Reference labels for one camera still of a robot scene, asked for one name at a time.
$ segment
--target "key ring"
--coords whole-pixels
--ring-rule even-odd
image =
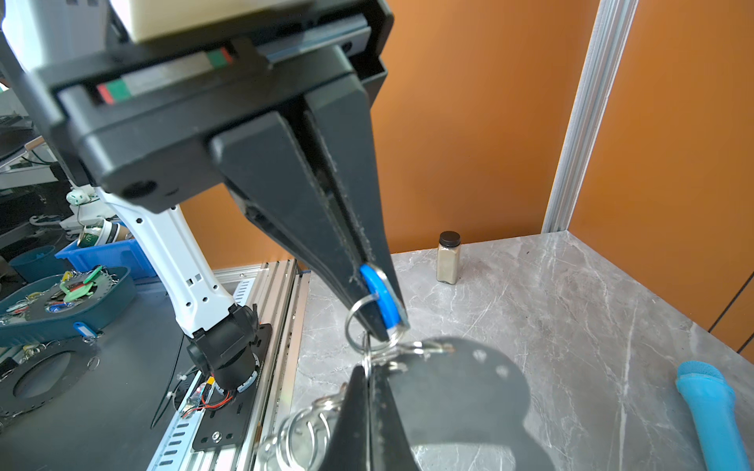
[[[351,345],[351,348],[356,350],[360,355],[367,355],[368,353],[383,353],[395,347],[398,342],[400,342],[403,334],[405,334],[406,331],[410,328],[408,314],[406,313],[406,308],[403,306],[403,302],[401,302],[401,300],[395,294],[395,291],[393,290],[393,287],[391,286],[390,281],[388,280],[388,277],[385,275],[384,271],[382,271],[375,265],[365,264],[361,268],[361,273],[366,278],[367,285],[369,286],[370,290],[372,290],[372,292],[356,301],[348,311],[348,316],[345,318],[345,340],[349,345]],[[388,295],[393,301],[394,309],[397,311],[396,313],[394,313],[394,315],[397,314],[399,321],[397,322],[397,324],[390,326],[390,328],[388,329],[388,331],[390,332],[390,337],[387,342],[379,344],[374,348],[366,346],[362,347],[358,342],[354,340],[353,337],[351,337],[351,332],[349,330],[351,327],[351,320],[362,307],[370,302],[378,302],[378,304],[381,305],[380,308],[382,312],[382,307],[385,304],[379,302],[380,292],[382,292],[383,295]]]

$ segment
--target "marble tabletop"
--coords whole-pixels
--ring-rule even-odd
[[[709,362],[737,394],[754,458],[754,365],[568,232],[461,248],[461,279],[435,280],[436,250],[393,255],[410,340],[452,335],[508,355],[532,393],[526,430],[556,469],[705,466],[674,379],[681,362]],[[293,409],[334,393],[359,356],[343,337],[347,309],[312,276]],[[424,471],[515,469],[505,449],[414,447]]]

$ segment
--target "black bottle cap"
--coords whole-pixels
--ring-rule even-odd
[[[440,234],[440,245],[452,249],[461,245],[461,235],[458,232],[445,231]]]

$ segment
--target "black mounting plate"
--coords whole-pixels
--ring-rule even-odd
[[[251,347],[252,351],[259,358],[260,371],[265,367],[265,355],[272,338],[272,326],[262,324],[256,333],[256,340]],[[230,403],[209,413],[205,412],[204,417],[199,424],[199,430],[194,437],[192,445],[194,451],[204,451],[212,448],[221,448],[228,445],[240,445],[246,438],[246,432],[249,429],[251,420],[251,411],[254,409],[256,400],[256,391],[259,386],[259,376],[254,384],[249,386],[244,392],[239,393]],[[221,439],[215,443],[212,435],[220,432]]]

